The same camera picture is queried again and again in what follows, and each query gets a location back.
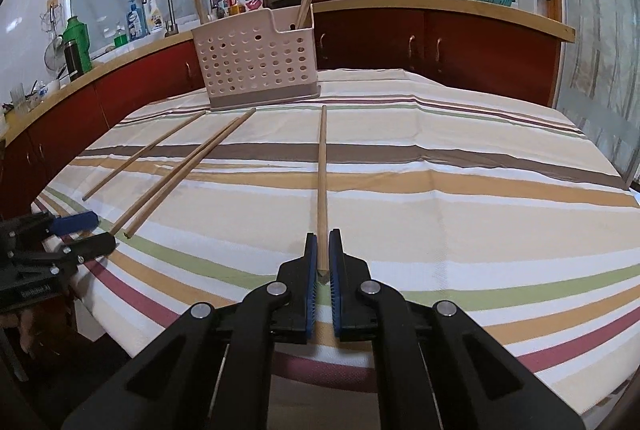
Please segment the chrome kitchen faucet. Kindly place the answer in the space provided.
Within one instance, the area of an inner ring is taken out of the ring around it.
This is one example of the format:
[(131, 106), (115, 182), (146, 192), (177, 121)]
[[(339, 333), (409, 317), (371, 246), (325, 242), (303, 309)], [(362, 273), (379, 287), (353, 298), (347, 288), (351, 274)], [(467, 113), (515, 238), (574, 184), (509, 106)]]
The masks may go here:
[[(143, 11), (145, 15), (145, 5), (146, 0), (142, 0)], [(165, 21), (165, 27), (161, 29), (164, 32), (165, 37), (174, 36), (178, 34), (179, 29), (176, 23), (174, 2), (172, 0), (160, 0), (160, 10), (163, 13), (163, 18)]]

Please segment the white porcelain bowl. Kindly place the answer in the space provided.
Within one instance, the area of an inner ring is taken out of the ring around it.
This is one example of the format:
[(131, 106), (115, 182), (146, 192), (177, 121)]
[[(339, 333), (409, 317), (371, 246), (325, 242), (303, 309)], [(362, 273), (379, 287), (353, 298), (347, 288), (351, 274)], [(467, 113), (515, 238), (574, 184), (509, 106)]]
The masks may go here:
[(38, 98), (40, 98), (40, 100), (50, 98), (52, 94), (55, 94), (60, 89), (61, 83), (58, 79), (53, 79), (47, 83), (40, 82), (38, 86)]

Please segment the black thermos bottle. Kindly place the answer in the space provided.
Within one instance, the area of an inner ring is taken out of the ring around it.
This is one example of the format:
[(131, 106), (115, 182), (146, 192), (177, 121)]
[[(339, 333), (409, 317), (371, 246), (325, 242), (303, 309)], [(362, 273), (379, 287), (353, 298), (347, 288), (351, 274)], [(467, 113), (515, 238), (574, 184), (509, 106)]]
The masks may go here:
[(81, 77), (85, 71), (82, 67), (79, 48), (75, 39), (68, 40), (64, 43), (64, 56), (70, 81), (74, 81)]

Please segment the hanging strainer ladle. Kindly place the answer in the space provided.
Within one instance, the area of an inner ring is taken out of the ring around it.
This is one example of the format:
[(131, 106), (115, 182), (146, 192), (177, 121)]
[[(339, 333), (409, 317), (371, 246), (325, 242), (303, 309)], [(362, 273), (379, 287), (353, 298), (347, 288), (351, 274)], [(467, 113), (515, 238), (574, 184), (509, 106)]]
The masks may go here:
[(43, 53), (43, 63), (48, 73), (59, 77), (66, 66), (62, 34), (58, 31), (62, 25), (62, 8), (59, 4), (49, 3), (47, 11), (40, 16), (41, 29), (48, 36), (48, 44)]

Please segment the striped tablecloth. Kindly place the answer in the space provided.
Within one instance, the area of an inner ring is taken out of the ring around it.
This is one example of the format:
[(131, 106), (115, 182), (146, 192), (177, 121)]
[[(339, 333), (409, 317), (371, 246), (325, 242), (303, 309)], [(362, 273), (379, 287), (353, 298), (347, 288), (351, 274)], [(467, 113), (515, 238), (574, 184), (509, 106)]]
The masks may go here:
[(402, 70), (329, 70), (217, 146), (74, 287), (130, 354), (189, 306), (240, 302), (329, 224), (371, 276), (450, 300), (578, 413), (639, 365), (639, 206), (557, 110)]

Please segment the green thermos jug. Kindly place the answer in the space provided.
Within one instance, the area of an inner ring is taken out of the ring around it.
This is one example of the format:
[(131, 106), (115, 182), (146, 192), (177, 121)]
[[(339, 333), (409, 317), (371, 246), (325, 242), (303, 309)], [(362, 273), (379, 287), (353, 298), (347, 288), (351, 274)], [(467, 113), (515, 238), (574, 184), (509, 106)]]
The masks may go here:
[(79, 59), (82, 71), (86, 74), (92, 69), (90, 58), (90, 38), (88, 27), (78, 20), (76, 15), (70, 16), (63, 31), (63, 40), (69, 42), (74, 40), (78, 46)]

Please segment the blue detergent bottle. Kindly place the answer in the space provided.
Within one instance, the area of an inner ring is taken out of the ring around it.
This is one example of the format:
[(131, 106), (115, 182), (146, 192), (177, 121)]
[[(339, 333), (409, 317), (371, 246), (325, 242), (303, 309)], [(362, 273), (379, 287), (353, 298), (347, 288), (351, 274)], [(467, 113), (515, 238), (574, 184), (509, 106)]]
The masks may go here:
[(145, 35), (143, 18), (136, 0), (129, 0), (129, 11), (126, 19), (129, 40), (134, 41), (143, 38)]

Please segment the white spray cleaner bottle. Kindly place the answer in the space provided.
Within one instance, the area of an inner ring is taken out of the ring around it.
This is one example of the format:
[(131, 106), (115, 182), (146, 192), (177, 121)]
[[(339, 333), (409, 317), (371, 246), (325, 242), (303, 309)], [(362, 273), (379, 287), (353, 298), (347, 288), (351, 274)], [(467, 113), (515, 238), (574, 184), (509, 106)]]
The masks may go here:
[(149, 32), (161, 30), (165, 27), (163, 13), (160, 10), (160, 0), (146, 0), (145, 19)]

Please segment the pink perforated utensil holder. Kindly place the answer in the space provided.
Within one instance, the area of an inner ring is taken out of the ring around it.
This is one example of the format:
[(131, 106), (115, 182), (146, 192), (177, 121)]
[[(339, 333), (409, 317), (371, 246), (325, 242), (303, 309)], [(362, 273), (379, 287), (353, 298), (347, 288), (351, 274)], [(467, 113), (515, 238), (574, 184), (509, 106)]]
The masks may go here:
[(213, 110), (288, 103), (320, 94), (314, 14), (260, 8), (192, 30)]

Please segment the orange oil bottle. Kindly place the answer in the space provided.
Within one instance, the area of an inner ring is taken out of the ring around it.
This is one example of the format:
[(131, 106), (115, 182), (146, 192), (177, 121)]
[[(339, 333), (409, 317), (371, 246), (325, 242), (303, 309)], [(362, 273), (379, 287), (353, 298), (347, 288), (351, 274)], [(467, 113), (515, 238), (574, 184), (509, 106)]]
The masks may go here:
[(246, 11), (243, 0), (227, 0), (227, 8), (230, 16), (239, 15)]

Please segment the red lower cabinets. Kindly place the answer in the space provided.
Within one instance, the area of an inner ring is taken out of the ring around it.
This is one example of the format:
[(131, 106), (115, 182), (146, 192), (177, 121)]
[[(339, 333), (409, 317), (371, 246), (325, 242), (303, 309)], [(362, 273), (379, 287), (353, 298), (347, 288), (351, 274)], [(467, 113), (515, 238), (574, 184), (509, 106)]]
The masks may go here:
[[(404, 68), (459, 89), (551, 105), (566, 27), (503, 12), (339, 8), (314, 12), (321, 69)], [(9, 114), (1, 142), (1, 215), (28, 213), (44, 187), (91, 143), (138, 108), (201, 89), (190, 34), (157, 41), (95, 69), (25, 116)]]

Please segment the frosted glass door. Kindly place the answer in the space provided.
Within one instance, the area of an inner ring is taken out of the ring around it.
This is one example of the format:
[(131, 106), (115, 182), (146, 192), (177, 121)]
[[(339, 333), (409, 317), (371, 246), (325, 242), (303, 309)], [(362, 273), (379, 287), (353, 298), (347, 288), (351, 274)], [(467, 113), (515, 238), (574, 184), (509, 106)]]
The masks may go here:
[(639, 176), (639, 0), (562, 0), (575, 41), (563, 48), (556, 108), (626, 183)]

